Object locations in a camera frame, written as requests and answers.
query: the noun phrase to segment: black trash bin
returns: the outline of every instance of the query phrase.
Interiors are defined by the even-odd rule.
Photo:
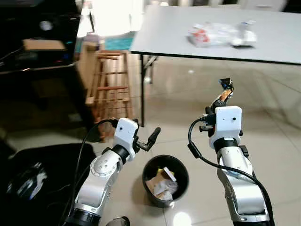
[[[158,169],[167,167],[174,172],[177,179],[178,190],[173,194],[173,200],[164,201],[155,197],[146,185],[146,181],[156,176]],[[183,163],[170,155],[158,155],[147,162],[142,173],[143,186],[146,190],[149,200],[158,207],[169,207],[172,202],[180,199],[187,190],[189,183],[188,172]]]

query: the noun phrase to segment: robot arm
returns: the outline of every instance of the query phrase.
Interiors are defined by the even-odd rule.
[[[261,187],[259,187],[251,179],[252,176],[255,178],[255,174],[248,159],[247,148],[239,145],[240,137],[243,135],[241,130],[242,110],[237,106],[226,106],[228,98],[233,95],[232,80],[222,79],[220,83],[224,89],[223,93],[215,99],[210,107],[206,107],[204,117],[196,120],[203,122],[200,131],[208,132],[209,145],[217,154],[218,165],[202,157],[196,146],[191,142],[191,135],[189,136],[190,143],[188,147],[196,158],[200,158],[218,168],[217,175],[224,186],[225,198],[235,226],[274,225],[270,201],[268,202],[269,212],[266,197],[262,192],[263,186],[260,184]]]
[[[106,201],[110,197],[111,186],[127,161],[135,158],[139,149],[148,151],[160,132],[156,128],[147,144],[138,141],[138,123],[127,118],[118,121],[113,148],[106,148],[101,156],[90,165],[89,175],[79,190],[74,208],[66,223],[77,226],[98,225]]]

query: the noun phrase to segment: blue mat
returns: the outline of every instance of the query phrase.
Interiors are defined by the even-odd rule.
[[[106,50],[125,50],[130,49],[133,38],[116,38],[106,39],[105,49]]]

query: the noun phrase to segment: tile floor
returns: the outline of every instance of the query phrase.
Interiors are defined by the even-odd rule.
[[[129,60],[133,107],[140,116],[138,56]],[[193,120],[221,92],[219,78],[231,77],[234,97],[230,105],[243,109],[242,144],[247,145],[258,179],[266,186],[277,226],[301,225],[301,68],[290,65],[160,57],[154,83],[145,84],[146,140],[160,126],[157,143],[127,163],[114,184],[101,226],[116,216],[128,216],[134,226],[230,226],[223,187],[216,169],[193,158],[187,133]],[[9,134],[18,150],[43,145],[79,142],[83,129],[34,130]],[[195,144],[204,156],[216,161],[207,134],[194,131]],[[108,144],[93,144],[100,154]],[[169,154],[189,172],[190,185],[173,208],[153,207],[146,198],[141,174],[153,156]]]

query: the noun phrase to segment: white table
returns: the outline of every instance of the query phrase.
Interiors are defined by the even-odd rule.
[[[195,23],[215,22],[236,25],[254,19],[255,48],[231,46],[196,48],[187,40]],[[141,30],[136,34],[131,53],[141,60],[141,118],[144,125],[145,72],[157,56],[223,59],[301,65],[301,14],[204,7],[148,6]],[[143,56],[150,55],[147,63]]]

